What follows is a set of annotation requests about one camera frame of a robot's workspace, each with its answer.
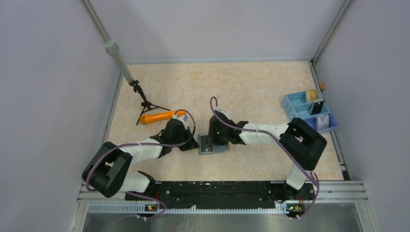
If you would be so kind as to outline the grey leather card holder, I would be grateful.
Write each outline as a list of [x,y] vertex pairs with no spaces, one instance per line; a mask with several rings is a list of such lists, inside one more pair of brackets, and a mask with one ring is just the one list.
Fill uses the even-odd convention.
[[209,145],[207,143],[208,135],[198,135],[198,155],[212,155],[229,150],[229,144],[226,145]]

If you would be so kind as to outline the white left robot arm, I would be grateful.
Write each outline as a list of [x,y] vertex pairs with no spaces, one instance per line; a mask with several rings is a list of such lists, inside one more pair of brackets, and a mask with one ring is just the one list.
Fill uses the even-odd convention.
[[131,144],[105,142],[82,173],[89,191],[111,198],[119,191],[134,191],[144,200],[155,194],[153,177],[138,171],[129,174],[131,165],[169,154],[174,147],[180,151],[198,148],[194,132],[182,119],[170,119],[158,134]]

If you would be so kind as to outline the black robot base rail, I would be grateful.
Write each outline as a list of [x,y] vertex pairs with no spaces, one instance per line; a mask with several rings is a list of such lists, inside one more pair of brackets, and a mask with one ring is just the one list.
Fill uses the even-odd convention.
[[160,200],[168,209],[269,209],[286,201],[313,200],[314,189],[311,183],[295,190],[270,181],[163,181],[149,185],[141,195]]

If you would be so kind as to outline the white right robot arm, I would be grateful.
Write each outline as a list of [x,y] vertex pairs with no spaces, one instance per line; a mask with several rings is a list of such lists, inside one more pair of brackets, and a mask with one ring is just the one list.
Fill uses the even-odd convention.
[[327,146],[327,140],[300,118],[293,118],[285,124],[234,123],[224,112],[214,111],[209,120],[208,143],[278,145],[293,162],[283,186],[285,196],[297,199],[303,193],[306,180],[319,186],[314,170]]

